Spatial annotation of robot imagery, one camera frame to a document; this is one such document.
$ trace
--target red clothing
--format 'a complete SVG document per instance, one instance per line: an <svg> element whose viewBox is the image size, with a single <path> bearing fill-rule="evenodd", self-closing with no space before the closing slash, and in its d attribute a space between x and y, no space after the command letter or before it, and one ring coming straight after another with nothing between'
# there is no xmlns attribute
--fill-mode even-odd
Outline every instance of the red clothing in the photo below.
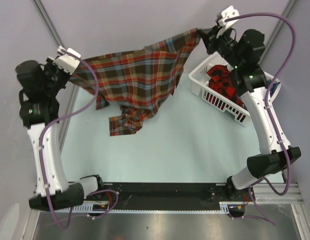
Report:
<svg viewBox="0 0 310 240"><path fill-rule="evenodd" d="M227 66L215 65L207 74L211 77L208 87L236 103L240 107L246 109L244 103L237 95L236 89L231 82L231 72L227 69Z"/></svg>

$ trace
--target plaid shirt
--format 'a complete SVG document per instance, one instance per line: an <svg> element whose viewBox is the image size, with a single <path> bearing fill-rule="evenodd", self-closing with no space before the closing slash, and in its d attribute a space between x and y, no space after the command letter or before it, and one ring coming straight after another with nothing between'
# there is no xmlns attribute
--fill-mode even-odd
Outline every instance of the plaid shirt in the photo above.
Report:
<svg viewBox="0 0 310 240"><path fill-rule="evenodd" d="M183 66L201 38L196 29L160 41L141 50L88 58L98 78L96 109L117 102L121 116L109 118L111 136L135 134L145 119L156 115L161 104L173 95ZM92 74L80 64L70 81L91 94Z"/></svg>

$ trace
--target plaid fabric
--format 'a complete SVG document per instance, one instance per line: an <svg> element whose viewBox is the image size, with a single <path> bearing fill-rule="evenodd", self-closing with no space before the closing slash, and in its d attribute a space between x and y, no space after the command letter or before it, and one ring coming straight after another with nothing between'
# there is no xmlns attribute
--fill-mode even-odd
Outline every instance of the plaid fabric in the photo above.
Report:
<svg viewBox="0 0 310 240"><path fill-rule="evenodd" d="M156 115L161 104L173 95L183 66L199 44L196 29L160 41L141 50L117 52L88 58L98 78L96 109L117 102L121 116L109 118L111 136L135 134L145 119ZM80 64L70 81L91 94L92 74Z"/></svg>
<svg viewBox="0 0 310 240"><path fill-rule="evenodd" d="M227 66L215 65L207 72L207 74L211 77L208 84L209 88L246 109L244 103L237 95L236 89L232 85L231 72L227 69Z"/></svg>

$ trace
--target light blue table surface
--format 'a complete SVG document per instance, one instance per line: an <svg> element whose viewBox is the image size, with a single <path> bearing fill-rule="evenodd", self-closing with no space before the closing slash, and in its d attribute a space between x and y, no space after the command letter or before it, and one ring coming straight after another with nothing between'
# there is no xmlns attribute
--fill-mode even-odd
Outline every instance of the light blue table surface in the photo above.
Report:
<svg viewBox="0 0 310 240"><path fill-rule="evenodd" d="M173 96L133 135L110 136L109 117L119 116L113 103L96 110L93 103L72 117L62 150L69 181L99 174L104 182L223 183L259 154L251 123L243 127L195 96L183 74ZM74 111L92 95L79 90ZM282 183L280 173L269 177Z"/></svg>

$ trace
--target white plastic basket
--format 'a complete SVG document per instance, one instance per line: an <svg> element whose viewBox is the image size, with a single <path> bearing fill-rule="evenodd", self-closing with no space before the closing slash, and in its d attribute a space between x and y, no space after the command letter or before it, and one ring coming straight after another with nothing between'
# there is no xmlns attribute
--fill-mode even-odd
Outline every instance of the white plastic basket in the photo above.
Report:
<svg viewBox="0 0 310 240"><path fill-rule="evenodd" d="M196 96L201 93L201 99L205 102L222 112L230 112L234 115L234 120L237 123L247 126L251 121L250 113L246 109L208 87L211 77L207 74L207 71L215 65L227 65L228 70L232 70L232 67L225 61L225 59L215 52L206 58L189 74L189 78L191 80L191 92ZM267 80L273 79L274 76L268 74L267 72L264 73ZM276 81L279 84L270 98L271 101L276 98L282 86L278 79L276 79Z"/></svg>

